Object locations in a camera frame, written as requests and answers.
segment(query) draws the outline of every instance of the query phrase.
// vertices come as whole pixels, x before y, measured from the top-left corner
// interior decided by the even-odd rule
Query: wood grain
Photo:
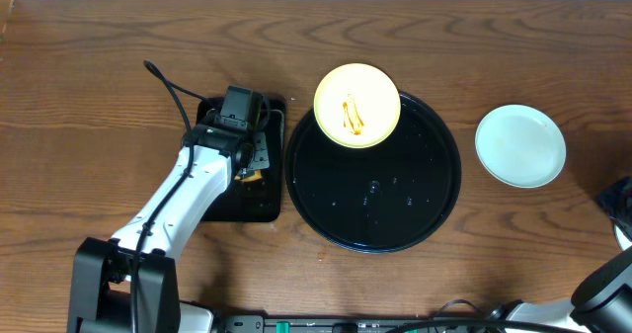
[[[568,297],[619,252],[591,198],[632,170],[631,11],[629,0],[17,0],[0,62],[0,324],[64,330],[77,247],[108,238],[170,171],[183,126],[144,58],[204,95],[229,84],[280,95],[286,134],[329,70],[378,66],[443,117],[463,165],[447,222],[399,253],[330,244],[286,190],[273,223],[202,224],[178,266],[182,299],[415,316],[455,298]],[[512,103],[565,135],[567,165],[543,188],[503,185],[477,159],[477,123]],[[196,105],[185,100],[191,115]]]

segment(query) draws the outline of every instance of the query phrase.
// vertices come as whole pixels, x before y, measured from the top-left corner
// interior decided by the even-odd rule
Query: white plate
[[[350,102],[363,125],[358,133],[345,121],[344,109]],[[380,69],[366,64],[335,68],[323,78],[314,96],[318,126],[330,139],[351,148],[373,146],[386,139],[399,121],[401,108],[393,81]]]
[[[522,105],[490,112],[476,129],[476,153],[485,168],[502,182],[535,188],[562,171],[566,144],[545,114]]]

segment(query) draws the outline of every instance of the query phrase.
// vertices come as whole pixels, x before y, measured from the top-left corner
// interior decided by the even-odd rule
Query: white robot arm
[[[166,257],[177,262],[206,209],[228,188],[232,178],[230,158],[217,149],[198,145],[194,147],[194,157],[189,178],[160,211],[144,242],[143,253],[162,250]],[[147,205],[112,236],[118,247],[136,249],[143,223],[182,176],[188,161],[189,150],[184,147],[173,170]]]

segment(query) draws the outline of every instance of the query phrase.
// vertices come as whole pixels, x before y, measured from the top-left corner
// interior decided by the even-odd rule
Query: black plate
[[[461,184],[452,134],[425,103],[400,92],[393,132],[366,149],[336,144],[313,110],[298,124],[285,156],[289,195],[325,238],[366,253],[409,248],[447,219]]]

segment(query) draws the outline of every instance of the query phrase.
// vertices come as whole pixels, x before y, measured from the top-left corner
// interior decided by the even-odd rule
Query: green switch
[[[276,333],[289,333],[289,322],[277,322]]]

